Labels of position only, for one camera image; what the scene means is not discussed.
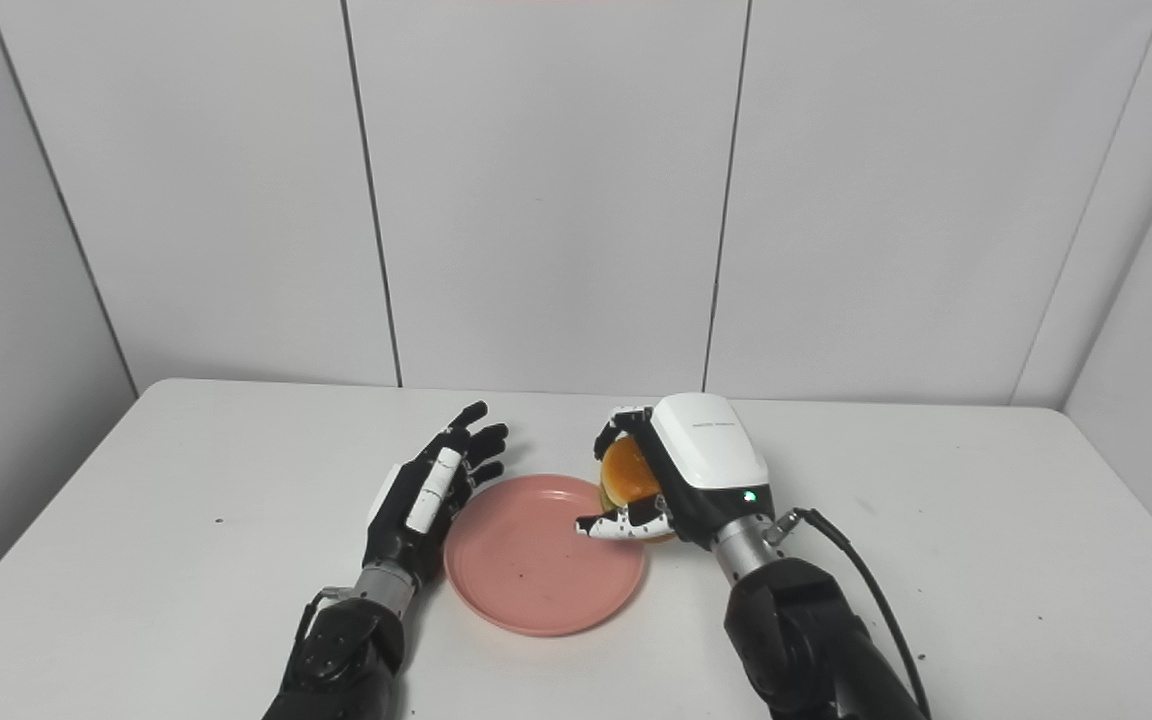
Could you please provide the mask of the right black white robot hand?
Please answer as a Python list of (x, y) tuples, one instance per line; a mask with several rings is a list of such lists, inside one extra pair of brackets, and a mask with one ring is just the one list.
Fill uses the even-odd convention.
[(594, 438), (594, 460), (607, 460), (623, 438), (639, 447), (659, 488), (600, 515), (581, 516), (577, 533), (602, 541), (672, 535), (712, 552), (723, 528), (773, 518), (768, 468), (727, 397), (677, 393), (654, 406), (617, 407)]

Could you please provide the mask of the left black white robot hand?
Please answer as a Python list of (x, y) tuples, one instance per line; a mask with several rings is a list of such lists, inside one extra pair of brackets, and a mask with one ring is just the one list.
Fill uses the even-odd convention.
[(435, 579), (453, 520), (505, 473), (509, 429), (505, 423), (476, 429), (486, 415), (484, 400), (463, 407), (382, 484), (367, 523), (364, 568), (397, 569), (415, 588)]

